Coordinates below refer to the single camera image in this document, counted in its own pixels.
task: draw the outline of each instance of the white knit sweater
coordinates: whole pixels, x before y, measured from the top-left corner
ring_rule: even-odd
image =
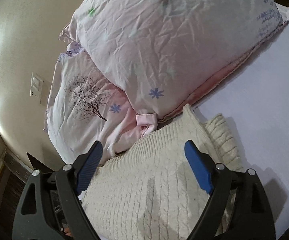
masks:
[[[224,117],[219,114],[201,124],[186,105],[181,118],[97,168],[83,199],[94,229],[110,240],[186,239],[208,200],[184,155],[190,139],[216,163],[242,169]],[[231,210],[232,199],[219,233]]]

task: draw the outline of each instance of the tree print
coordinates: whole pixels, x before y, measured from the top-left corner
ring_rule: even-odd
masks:
[[[64,90],[71,96],[70,106],[74,118],[90,121],[90,117],[98,116],[107,121],[100,114],[99,108],[107,105],[110,96],[102,92],[92,78],[78,74],[69,81],[69,85]]]

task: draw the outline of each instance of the pillow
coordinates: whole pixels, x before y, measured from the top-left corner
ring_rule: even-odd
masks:
[[[280,23],[273,0],[84,0],[59,39],[79,42],[137,113],[165,120]]]
[[[47,106],[48,135],[65,163],[104,146],[100,164],[155,130],[156,114],[137,115],[126,94],[107,80],[73,42],[59,56]]]

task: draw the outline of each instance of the light switch panel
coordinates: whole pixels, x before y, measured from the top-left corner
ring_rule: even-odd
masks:
[[[43,89],[43,80],[37,74],[32,73],[31,85],[30,85],[30,96],[33,97],[38,103],[41,100],[41,91]]]

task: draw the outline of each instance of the white bedsheet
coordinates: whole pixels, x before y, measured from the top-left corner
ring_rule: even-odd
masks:
[[[289,25],[197,104],[200,120],[222,113],[244,168],[253,167],[276,220],[289,227]]]

